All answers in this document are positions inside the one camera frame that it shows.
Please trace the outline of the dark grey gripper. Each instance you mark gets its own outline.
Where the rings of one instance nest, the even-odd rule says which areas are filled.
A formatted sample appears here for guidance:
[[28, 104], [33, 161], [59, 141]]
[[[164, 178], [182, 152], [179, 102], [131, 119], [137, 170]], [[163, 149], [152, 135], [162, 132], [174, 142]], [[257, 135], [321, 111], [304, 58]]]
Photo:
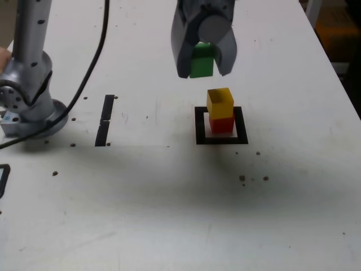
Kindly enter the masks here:
[[[237, 44], [232, 29], [235, 0], [177, 1], [171, 28], [171, 48], [180, 78], [191, 73], [193, 48], [201, 41], [210, 43], [214, 59], [222, 76], [231, 73], [237, 56]], [[203, 14], [217, 14], [206, 17]]]

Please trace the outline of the person's hand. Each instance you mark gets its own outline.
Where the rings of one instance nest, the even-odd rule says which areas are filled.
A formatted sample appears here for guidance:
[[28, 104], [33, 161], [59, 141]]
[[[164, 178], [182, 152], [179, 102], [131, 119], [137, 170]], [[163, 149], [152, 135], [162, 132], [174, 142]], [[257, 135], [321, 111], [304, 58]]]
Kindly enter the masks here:
[[6, 65], [12, 58], [12, 52], [7, 50], [6, 48], [0, 47], [0, 73], [6, 68]]

